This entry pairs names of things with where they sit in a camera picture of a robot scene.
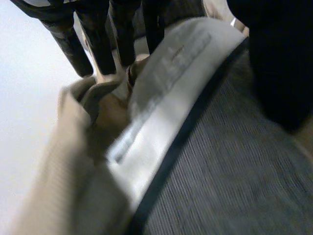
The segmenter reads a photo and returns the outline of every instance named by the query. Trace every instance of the black trim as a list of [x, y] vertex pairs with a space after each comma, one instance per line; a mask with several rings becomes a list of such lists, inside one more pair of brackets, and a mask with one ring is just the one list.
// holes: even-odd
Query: black trim
[[241, 55], [245, 49], [247, 49], [247, 46], [248, 38], [244, 39], [243, 42], [224, 60], [199, 95], [196, 103], [192, 107], [180, 131], [167, 151], [159, 170], [157, 171], [126, 232], [124, 233], [125, 235], [139, 235], [143, 232], [149, 214], [158, 199], [166, 179], [170, 175], [173, 166], [180, 155], [182, 147], [188, 140], [190, 133], [196, 126], [197, 121], [207, 107], [208, 102], [212, 100], [218, 90], [218, 87], [224, 81], [225, 75], [227, 74], [230, 66], [238, 58], [238, 56]]

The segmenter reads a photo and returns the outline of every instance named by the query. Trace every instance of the gray striped fabric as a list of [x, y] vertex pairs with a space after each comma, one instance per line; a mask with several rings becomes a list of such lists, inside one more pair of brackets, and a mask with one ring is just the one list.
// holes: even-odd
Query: gray striped fabric
[[312, 234], [313, 172], [252, 94], [245, 53], [185, 144], [147, 235]]

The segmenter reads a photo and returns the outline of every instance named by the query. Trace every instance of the clothing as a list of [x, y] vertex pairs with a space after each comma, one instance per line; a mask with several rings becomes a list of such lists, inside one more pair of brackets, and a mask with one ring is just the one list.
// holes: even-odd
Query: clothing
[[228, 5], [250, 28], [250, 61], [264, 110], [285, 129], [298, 129], [313, 112], [313, 2], [228, 0]]

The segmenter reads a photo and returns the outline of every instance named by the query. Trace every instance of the white wall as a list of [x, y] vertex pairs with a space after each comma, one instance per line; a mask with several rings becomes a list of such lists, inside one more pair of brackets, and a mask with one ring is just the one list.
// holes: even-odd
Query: white wall
[[62, 86], [79, 79], [41, 23], [0, 7], [0, 234], [6, 234], [57, 120]]

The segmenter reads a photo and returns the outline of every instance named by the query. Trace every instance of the black fabric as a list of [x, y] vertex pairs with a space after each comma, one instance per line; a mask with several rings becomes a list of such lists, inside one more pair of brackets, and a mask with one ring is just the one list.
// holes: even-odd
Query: black fabric
[[227, 2], [250, 27], [255, 87], [267, 115], [296, 130], [313, 110], [313, 1]]
[[248, 39], [245, 39], [221, 64], [219, 69], [215, 72], [213, 77], [210, 79], [208, 84], [205, 86], [204, 90], [200, 94], [193, 108], [191, 109], [188, 117], [186, 118], [184, 124], [182, 125], [180, 131], [178, 132], [176, 138], [174, 139], [171, 147], [166, 153], [164, 160], [157, 171], [153, 181], [151, 182], [146, 194], [144, 195], [128, 229], [125, 233], [126, 235], [138, 235], [143, 232], [147, 218], [154, 206], [154, 203], [158, 199], [159, 193], [164, 186], [176, 160], [184, 146], [186, 140], [188, 139], [190, 133], [193, 131], [198, 118], [204, 111], [209, 100], [213, 97], [216, 89], [223, 81], [227, 69], [233, 63], [233, 61], [247, 48]]

